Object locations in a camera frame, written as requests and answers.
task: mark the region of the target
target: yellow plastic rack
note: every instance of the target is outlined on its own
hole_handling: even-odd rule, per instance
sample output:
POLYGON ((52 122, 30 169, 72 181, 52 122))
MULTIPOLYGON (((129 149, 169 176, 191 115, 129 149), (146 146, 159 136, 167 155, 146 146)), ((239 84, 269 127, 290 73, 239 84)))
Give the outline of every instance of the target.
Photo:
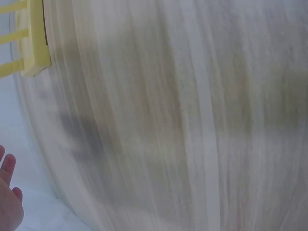
POLYGON ((16 40, 20 59, 0 65, 0 77, 17 71, 25 77, 33 77, 51 65, 45 37, 43 0, 18 0, 0 6, 0 13, 13 11, 16 31, 0 36, 0 45, 16 40))

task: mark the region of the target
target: wood grain texture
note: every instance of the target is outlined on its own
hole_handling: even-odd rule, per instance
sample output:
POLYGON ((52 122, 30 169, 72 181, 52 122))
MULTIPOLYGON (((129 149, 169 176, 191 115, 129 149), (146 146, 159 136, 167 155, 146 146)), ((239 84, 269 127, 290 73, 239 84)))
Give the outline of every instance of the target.
POLYGON ((45 0, 16 77, 59 197, 94 230, 308 230, 308 3, 45 0))

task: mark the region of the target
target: white surface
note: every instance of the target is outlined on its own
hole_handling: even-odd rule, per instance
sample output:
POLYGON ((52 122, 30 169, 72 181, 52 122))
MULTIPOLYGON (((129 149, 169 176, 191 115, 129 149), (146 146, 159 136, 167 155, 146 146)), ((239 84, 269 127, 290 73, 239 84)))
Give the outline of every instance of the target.
MULTIPOLYGON (((0 5, 10 0, 0 0, 0 5)), ((9 33, 10 16, 0 14, 0 35, 9 33)), ((10 62, 9 44, 0 45, 0 64, 10 62)), ((0 144, 17 163, 11 187, 24 195, 25 217, 18 231, 89 231, 61 201, 48 183, 40 158, 28 134, 13 77, 0 79, 0 144)))

